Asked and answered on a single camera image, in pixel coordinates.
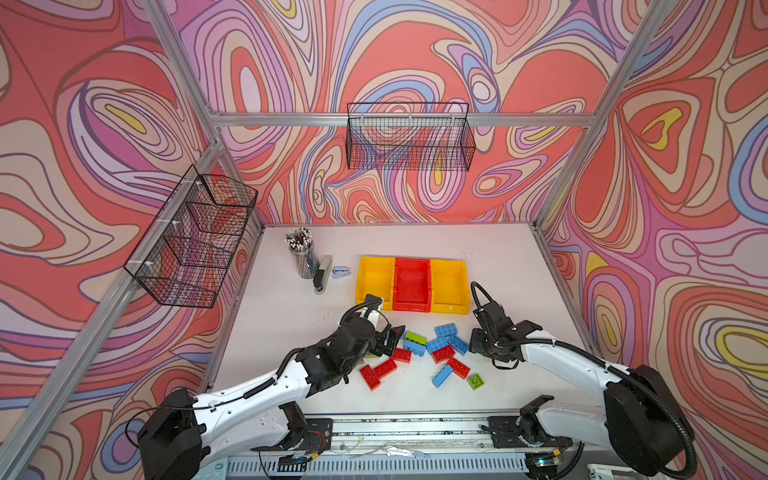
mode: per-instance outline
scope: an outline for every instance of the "blue lego brick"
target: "blue lego brick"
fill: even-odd
[[[453,367],[451,367],[450,365],[446,365],[442,367],[442,370],[440,370],[440,373],[438,373],[437,376],[434,379],[432,379],[432,384],[435,387],[440,388],[440,385],[442,385],[445,379],[450,377],[452,373],[453,373]]]
[[[427,350],[429,351],[429,355],[432,355],[435,351],[443,349],[446,346],[448,346],[448,342],[441,336],[427,342]]]
[[[406,340],[406,344],[404,345],[406,350],[410,350],[411,352],[414,352],[418,356],[424,356],[424,352],[427,350],[427,347],[423,345],[419,345],[416,342],[412,342],[410,340]]]
[[[449,323],[448,325],[441,325],[435,327],[435,333],[437,336],[455,335],[458,333],[455,323]]]
[[[448,341],[453,349],[464,356],[469,351],[469,344],[464,340],[458,338],[456,335],[448,335],[445,340]]]

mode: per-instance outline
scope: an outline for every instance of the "lego brick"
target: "lego brick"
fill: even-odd
[[[411,353],[410,350],[396,349],[390,358],[398,362],[410,363]]]
[[[464,356],[469,351],[469,344],[456,335],[448,335],[445,340],[453,349]]]
[[[440,350],[436,350],[432,354],[432,358],[435,359],[435,363],[440,363],[443,360],[447,360],[454,356],[456,352],[453,350],[453,347],[450,345],[444,346]]]
[[[467,382],[469,382],[469,386],[471,386],[473,390],[477,390],[483,385],[485,385],[485,382],[482,381],[482,379],[480,378],[480,375],[478,375],[477,373],[469,377],[467,379]]]
[[[436,350],[444,349],[446,346],[448,346],[448,342],[445,341],[444,338],[439,336],[436,339],[429,340],[427,342],[427,351],[429,351],[429,353],[432,354]]]
[[[424,352],[427,351],[427,347],[414,343],[410,340],[406,340],[406,344],[403,346],[406,350],[414,352],[418,356],[424,356]]]
[[[435,387],[440,388],[440,385],[442,385],[445,379],[451,376],[451,372],[453,372],[453,369],[450,366],[446,365],[442,367],[442,370],[440,370],[440,373],[438,373],[437,376],[434,379],[432,379],[432,384]]]
[[[414,343],[418,343],[419,345],[426,345],[427,339],[417,333],[414,332],[408,332],[406,333],[406,340],[410,340]]]
[[[383,379],[390,373],[397,370],[397,365],[395,364],[395,360],[389,359],[386,362],[382,363],[381,365],[376,366],[373,369],[373,372],[376,374],[376,378]]]
[[[362,374],[362,378],[366,381],[368,384],[368,388],[371,390],[376,390],[376,388],[381,385],[382,383],[379,381],[379,378],[376,376],[376,374],[373,372],[373,369],[370,365],[366,365],[360,369],[360,373]]]
[[[448,365],[451,366],[453,372],[460,376],[462,380],[467,379],[467,375],[469,375],[469,367],[467,365],[459,362],[455,357],[448,359]]]
[[[456,329],[455,323],[435,327],[435,334],[437,334],[437,336],[455,335],[456,333],[458,333],[458,330]]]

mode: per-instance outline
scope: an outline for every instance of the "storage bin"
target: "storage bin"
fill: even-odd
[[[432,307],[432,278],[429,260],[395,259],[395,291],[392,310],[429,312]]]
[[[384,300],[382,310],[392,309],[395,289],[395,259],[391,257],[362,257],[357,273],[355,300],[362,303],[366,294],[380,296]]]
[[[467,265],[454,260],[431,260],[432,313],[469,313]]]

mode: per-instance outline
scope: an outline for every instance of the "aluminum frame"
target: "aluminum frame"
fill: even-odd
[[[536,224],[540,223],[540,219],[547,218],[551,210],[556,207],[556,200],[562,195],[575,172],[584,162],[591,143],[594,143],[599,130],[607,119],[608,112],[610,112],[613,104],[618,99],[618,95],[628,82],[637,62],[664,20],[666,12],[669,11],[673,4],[674,0],[652,0],[630,41],[627,51],[619,60],[617,69],[612,74],[594,113],[469,115],[469,123],[472,126],[573,126],[588,128],[588,133],[582,135],[582,143],[575,145],[574,153],[568,158],[563,170],[555,179],[555,183],[545,199],[545,205],[539,210],[539,214],[535,219]],[[326,127],[343,126],[346,123],[345,114],[220,114],[212,112],[200,89],[197,78],[190,66],[189,58],[184,52],[176,28],[162,0],[144,0],[144,7],[162,46],[168,54],[171,67],[179,75],[182,88],[188,93],[193,109],[211,141],[208,149],[197,163],[198,170],[201,172],[209,173],[215,165],[215,160],[218,156],[223,159],[222,168],[228,175],[239,180],[242,179],[229,149],[223,144],[222,137],[220,136],[221,127],[239,125]],[[183,189],[180,188],[179,190],[179,194],[182,194]],[[170,203],[171,199],[169,199],[168,208],[163,215],[163,217],[166,214],[169,215],[169,219],[170,214],[176,210],[176,208],[171,208]],[[257,218],[252,218],[253,220],[251,221],[255,222],[257,234],[260,238],[263,225],[261,225]],[[150,248],[149,240],[155,238],[156,235],[159,235],[159,233],[148,234],[147,239],[142,243],[142,248],[144,248],[145,243],[147,244],[146,248]],[[538,243],[543,240],[540,234],[535,234],[535,237]],[[254,243],[254,250],[258,244],[259,241],[257,240]],[[545,250],[548,251],[546,245],[543,248],[542,254],[544,254]],[[559,274],[553,272],[553,277],[557,282]],[[243,288],[245,283],[247,283],[247,276],[244,276],[241,280]],[[27,465],[45,440],[55,420],[70,399],[73,391],[79,385],[83,375],[91,366],[94,357],[101,350],[104,341],[106,341],[109,333],[114,328],[115,323],[121,317],[136,291],[137,283],[123,270],[118,281],[110,288],[96,311],[86,322],[83,330],[75,337],[72,345],[48,377],[41,391],[32,400],[30,406],[25,410],[13,430],[11,430],[11,433],[5,439],[5,442],[0,446],[0,480],[16,480],[24,475]],[[566,305],[568,305],[569,298],[570,296],[564,296]],[[238,302],[239,298],[236,300],[235,306],[239,305]]]

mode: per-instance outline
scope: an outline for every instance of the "black wire basket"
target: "black wire basket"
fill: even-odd
[[[242,182],[198,174],[147,257],[126,270],[160,305],[213,308],[256,200]]]
[[[347,104],[350,170],[469,171],[475,137],[462,102]]]

